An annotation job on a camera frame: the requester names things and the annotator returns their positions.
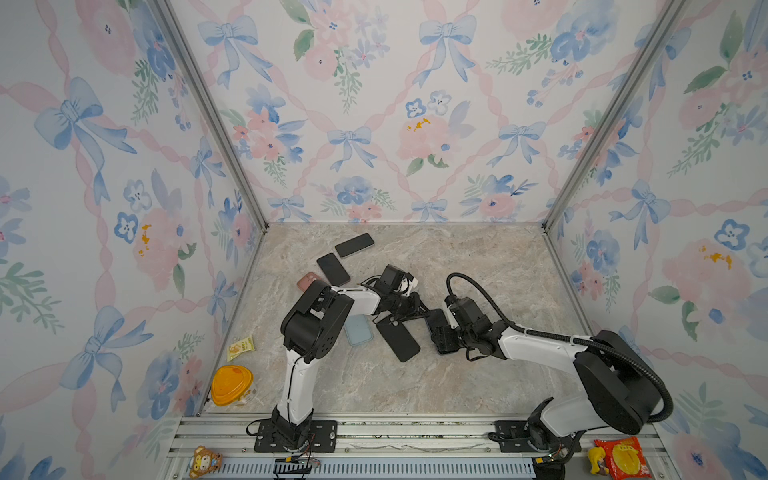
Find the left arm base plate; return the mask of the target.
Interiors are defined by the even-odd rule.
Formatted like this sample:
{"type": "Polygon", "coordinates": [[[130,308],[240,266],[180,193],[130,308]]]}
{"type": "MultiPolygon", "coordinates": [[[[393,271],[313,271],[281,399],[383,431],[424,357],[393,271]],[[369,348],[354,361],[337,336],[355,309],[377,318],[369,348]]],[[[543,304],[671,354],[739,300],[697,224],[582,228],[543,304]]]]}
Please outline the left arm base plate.
{"type": "Polygon", "coordinates": [[[305,420],[292,425],[280,418],[259,422],[258,431],[246,433],[254,437],[256,453],[333,453],[336,449],[338,422],[305,420]]]}

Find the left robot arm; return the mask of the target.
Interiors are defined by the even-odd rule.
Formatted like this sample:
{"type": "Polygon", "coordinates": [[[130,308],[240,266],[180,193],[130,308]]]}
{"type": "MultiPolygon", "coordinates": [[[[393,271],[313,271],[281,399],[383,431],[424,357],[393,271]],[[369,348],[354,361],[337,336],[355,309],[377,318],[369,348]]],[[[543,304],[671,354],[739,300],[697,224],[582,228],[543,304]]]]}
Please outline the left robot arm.
{"type": "Polygon", "coordinates": [[[421,301],[417,287],[418,280],[412,274],[393,265],[358,286],[337,287],[315,280],[307,287],[280,327],[286,374],[270,419],[278,443],[298,450],[310,441],[318,370],[345,322],[355,315],[383,312],[396,321],[418,317],[421,301]]]}

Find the black phone case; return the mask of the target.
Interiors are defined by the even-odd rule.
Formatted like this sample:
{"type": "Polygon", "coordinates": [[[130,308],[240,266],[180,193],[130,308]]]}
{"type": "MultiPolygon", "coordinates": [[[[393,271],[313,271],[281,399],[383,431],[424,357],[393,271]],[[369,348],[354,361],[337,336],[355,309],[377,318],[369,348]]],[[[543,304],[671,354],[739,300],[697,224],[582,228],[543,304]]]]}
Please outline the black phone case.
{"type": "Polygon", "coordinates": [[[420,353],[421,347],[404,324],[389,315],[376,328],[397,359],[405,363],[420,353]]]}

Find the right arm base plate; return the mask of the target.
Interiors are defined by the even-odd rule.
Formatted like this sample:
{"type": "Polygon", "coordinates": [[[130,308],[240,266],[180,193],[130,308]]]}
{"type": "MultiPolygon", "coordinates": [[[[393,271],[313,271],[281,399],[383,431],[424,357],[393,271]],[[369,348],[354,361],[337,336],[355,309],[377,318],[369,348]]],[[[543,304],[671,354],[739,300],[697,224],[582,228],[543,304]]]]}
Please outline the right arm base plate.
{"type": "Polygon", "coordinates": [[[499,444],[502,453],[541,453],[550,454],[562,448],[574,448],[574,443],[583,436],[584,431],[566,436],[557,436],[541,422],[525,420],[500,420],[494,423],[494,430],[487,434],[488,439],[499,444]]]}

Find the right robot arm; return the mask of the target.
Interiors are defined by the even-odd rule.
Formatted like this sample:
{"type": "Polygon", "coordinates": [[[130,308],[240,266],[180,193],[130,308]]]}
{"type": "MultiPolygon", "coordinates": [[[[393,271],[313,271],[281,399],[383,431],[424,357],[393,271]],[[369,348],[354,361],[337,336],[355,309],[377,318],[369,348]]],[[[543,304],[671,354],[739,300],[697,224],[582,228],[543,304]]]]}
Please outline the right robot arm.
{"type": "Polygon", "coordinates": [[[524,421],[500,422],[489,437],[504,451],[572,449],[584,433],[610,427],[635,435],[668,418],[674,406],[663,380],[617,333],[567,336],[491,321],[477,303],[449,295],[450,328],[467,358],[525,361],[578,379],[578,393],[543,400],[524,421]]]}

